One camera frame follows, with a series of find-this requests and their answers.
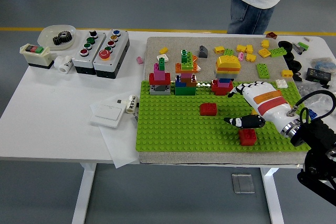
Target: gray floor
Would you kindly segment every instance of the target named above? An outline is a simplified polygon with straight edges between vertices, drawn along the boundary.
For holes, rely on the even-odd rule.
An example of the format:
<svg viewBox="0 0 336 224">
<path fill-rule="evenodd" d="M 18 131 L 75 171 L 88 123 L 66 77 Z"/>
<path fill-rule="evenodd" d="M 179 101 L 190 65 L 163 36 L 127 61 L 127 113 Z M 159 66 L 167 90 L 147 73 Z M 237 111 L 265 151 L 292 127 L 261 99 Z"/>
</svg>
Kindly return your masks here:
<svg viewBox="0 0 336 224">
<path fill-rule="evenodd" d="M 268 30 L 336 32 L 336 0 L 282 0 Z M 230 0 L 0 0 L 1 27 L 226 30 Z M 0 115 L 27 63 L 19 47 L 38 31 L 0 31 Z M 323 37 L 336 55 L 336 37 Z M 253 174 L 256 194 L 234 195 L 230 175 Z M 335 208 L 275 173 L 285 223 L 334 223 Z M 79 164 L 0 161 L 0 223 L 71 223 Z M 270 223 L 258 169 L 98 165 L 86 223 Z"/>
</svg>

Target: paper sheet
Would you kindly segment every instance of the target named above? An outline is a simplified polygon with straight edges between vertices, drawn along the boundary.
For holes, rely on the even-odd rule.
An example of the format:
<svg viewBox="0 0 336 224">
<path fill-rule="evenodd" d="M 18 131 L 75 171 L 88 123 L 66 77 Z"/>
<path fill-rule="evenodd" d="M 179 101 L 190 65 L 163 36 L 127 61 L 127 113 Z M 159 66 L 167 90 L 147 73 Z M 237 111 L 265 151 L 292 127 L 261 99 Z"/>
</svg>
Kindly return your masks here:
<svg viewBox="0 0 336 224">
<path fill-rule="evenodd" d="M 127 100 L 131 94 L 140 97 L 140 90 L 132 90 L 123 94 L 115 95 L 107 100 Z M 100 102 L 90 105 L 94 113 Z M 125 113 L 117 128 L 97 125 L 105 140 L 116 168 L 139 160 L 139 153 L 135 150 L 137 139 L 137 121 L 133 114 Z"/>
</svg>

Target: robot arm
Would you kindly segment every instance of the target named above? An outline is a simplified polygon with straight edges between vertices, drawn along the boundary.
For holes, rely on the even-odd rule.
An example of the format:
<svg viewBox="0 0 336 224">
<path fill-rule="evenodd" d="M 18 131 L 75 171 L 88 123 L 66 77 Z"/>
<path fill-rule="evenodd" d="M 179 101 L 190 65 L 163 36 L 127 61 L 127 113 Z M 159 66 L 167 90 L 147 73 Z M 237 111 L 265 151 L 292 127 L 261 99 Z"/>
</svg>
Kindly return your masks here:
<svg viewBox="0 0 336 224">
<path fill-rule="evenodd" d="M 266 82 L 241 84 L 233 88 L 228 97 L 232 97 L 235 93 L 242 94 L 259 115 L 254 118 L 251 115 L 238 119 L 224 118 L 224 121 L 243 128 L 251 128 L 251 125 L 262 127 L 262 120 L 264 124 L 265 121 L 270 121 L 280 134 L 291 138 L 294 146 L 306 142 L 311 150 L 306 155 L 303 169 L 298 174 L 298 180 L 336 206 L 336 182 L 334 181 L 336 178 L 336 134 L 322 121 L 322 118 L 330 115 L 336 108 L 334 94 L 327 90 L 318 90 L 300 99 L 291 108 L 280 93 Z M 327 114 L 311 120 L 310 123 L 306 116 L 306 121 L 303 122 L 303 113 L 308 113 L 308 109 L 303 108 L 298 116 L 295 114 L 298 106 L 304 100 L 320 93 L 332 98 L 332 109 Z M 332 187 L 324 184 L 322 180 L 328 180 Z"/>
</svg>

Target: black electronic device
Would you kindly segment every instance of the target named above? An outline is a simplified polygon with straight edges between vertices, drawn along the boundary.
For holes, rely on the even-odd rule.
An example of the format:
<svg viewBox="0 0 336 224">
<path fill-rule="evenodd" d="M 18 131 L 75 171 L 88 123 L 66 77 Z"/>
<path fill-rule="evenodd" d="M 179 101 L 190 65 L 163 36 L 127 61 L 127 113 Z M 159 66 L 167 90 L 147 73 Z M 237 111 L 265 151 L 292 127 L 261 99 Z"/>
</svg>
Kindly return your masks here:
<svg viewBox="0 0 336 224">
<path fill-rule="evenodd" d="M 319 82 L 322 85 L 326 85 L 331 80 L 331 73 L 323 72 L 321 70 L 313 68 L 308 68 L 306 80 Z"/>
</svg>

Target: white table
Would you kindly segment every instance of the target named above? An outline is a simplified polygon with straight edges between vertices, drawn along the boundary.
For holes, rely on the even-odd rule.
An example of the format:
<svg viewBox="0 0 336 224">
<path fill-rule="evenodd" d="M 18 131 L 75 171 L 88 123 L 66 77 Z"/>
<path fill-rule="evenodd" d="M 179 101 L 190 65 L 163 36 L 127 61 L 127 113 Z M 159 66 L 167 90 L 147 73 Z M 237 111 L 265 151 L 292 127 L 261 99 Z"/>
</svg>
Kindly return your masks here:
<svg viewBox="0 0 336 224">
<path fill-rule="evenodd" d="M 85 31 L 77 31 L 74 44 L 58 55 L 73 55 L 78 52 Z M 86 74 L 77 74 L 74 67 L 68 74 L 59 73 L 54 67 L 49 70 L 28 67 L 20 84 L 0 118 L 0 159 L 20 161 L 78 162 L 85 171 L 77 200 L 73 223 L 84 223 L 96 163 L 113 163 L 99 128 L 90 123 L 90 105 L 114 95 L 137 90 L 140 86 L 143 65 L 138 65 L 137 56 L 144 57 L 146 40 L 149 37 L 232 37 L 225 34 L 149 33 L 129 32 L 130 48 L 116 79 L 105 79 Z M 278 36 L 278 41 L 303 41 L 302 37 Z M 297 60 L 302 63 L 302 76 L 309 67 L 309 59 L 323 55 L 334 59 L 326 42 L 313 37 L 309 50 Z M 325 122 L 334 131 L 335 118 Z M 279 201 L 272 177 L 277 168 L 263 166 L 271 219 L 283 223 Z"/>
</svg>

